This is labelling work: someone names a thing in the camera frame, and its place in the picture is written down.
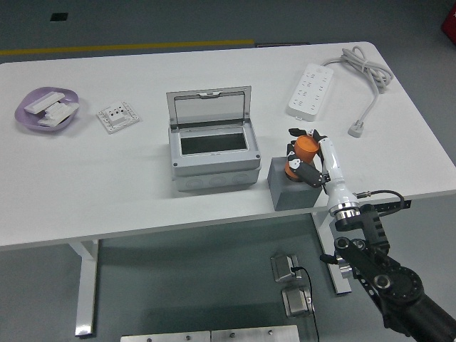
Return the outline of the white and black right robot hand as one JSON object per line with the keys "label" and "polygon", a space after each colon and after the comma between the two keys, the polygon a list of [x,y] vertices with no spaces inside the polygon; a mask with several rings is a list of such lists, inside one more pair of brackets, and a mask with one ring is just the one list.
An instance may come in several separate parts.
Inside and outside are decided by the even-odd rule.
{"label": "white and black right robot hand", "polygon": [[322,187],[328,196],[327,207],[332,217],[340,219],[359,215],[358,200],[346,186],[331,139],[317,130],[290,128],[289,134],[295,140],[287,145],[286,176],[312,188]]}

